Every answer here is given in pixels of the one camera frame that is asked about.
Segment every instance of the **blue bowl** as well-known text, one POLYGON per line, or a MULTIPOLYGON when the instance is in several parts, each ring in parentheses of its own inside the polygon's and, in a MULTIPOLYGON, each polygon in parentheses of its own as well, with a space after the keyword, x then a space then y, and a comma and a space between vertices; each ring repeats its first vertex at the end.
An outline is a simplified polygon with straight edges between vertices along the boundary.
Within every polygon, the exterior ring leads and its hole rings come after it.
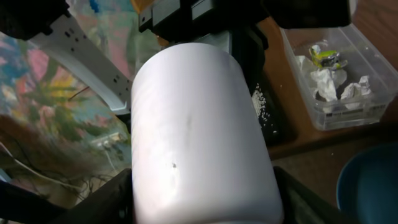
POLYGON ((356 155, 340 173, 337 205, 362 224, 398 223, 398 143, 356 155))

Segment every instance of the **wooden table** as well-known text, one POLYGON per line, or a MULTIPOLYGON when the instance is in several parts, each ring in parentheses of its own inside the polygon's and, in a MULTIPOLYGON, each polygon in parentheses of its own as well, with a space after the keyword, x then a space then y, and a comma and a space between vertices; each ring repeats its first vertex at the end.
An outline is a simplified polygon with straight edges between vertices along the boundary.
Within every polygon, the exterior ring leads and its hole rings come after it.
MULTIPOLYGON (((397 1, 359 0, 354 25, 398 70, 398 26, 389 24, 389 22, 395 21, 398 21, 397 1)), ((357 138, 377 138, 386 134, 396 135, 398 130, 397 98, 390 104, 379 124, 336 131, 316 130, 311 123, 293 73, 288 66, 279 27, 272 18, 267 18, 259 25, 269 41, 264 66, 265 74, 295 132, 295 138, 292 141, 268 148, 271 159, 291 156, 357 138)))

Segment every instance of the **white granules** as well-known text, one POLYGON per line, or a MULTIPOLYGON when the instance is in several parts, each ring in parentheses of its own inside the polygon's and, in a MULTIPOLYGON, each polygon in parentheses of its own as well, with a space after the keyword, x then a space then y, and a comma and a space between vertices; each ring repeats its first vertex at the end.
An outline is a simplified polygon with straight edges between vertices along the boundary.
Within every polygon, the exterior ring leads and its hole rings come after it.
POLYGON ((266 99, 263 97, 261 93, 261 89, 259 84, 256 86, 256 90, 251 97, 253 101, 254 109, 256 110, 257 117, 260 117, 261 113, 263 113, 262 117, 264 117, 264 108, 266 107, 266 99))

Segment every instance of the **clear plastic container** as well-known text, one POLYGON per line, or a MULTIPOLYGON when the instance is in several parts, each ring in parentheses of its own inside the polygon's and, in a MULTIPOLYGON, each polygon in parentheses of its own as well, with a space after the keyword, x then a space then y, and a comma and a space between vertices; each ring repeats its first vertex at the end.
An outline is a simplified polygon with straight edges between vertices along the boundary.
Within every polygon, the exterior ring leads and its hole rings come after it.
POLYGON ((354 26, 330 29, 281 29, 286 57, 314 126, 319 130, 347 128, 378 122, 388 104, 398 91, 398 73, 380 52, 354 26), (372 93, 357 98, 325 102, 313 97, 295 56, 311 58, 309 48, 318 44, 321 50, 336 50, 342 60, 347 80, 336 92, 340 99, 342 90, 350 83, 357 83, 362 76, 369 75, 372 93), (358 103, 349 110, 346 105, 358 103))

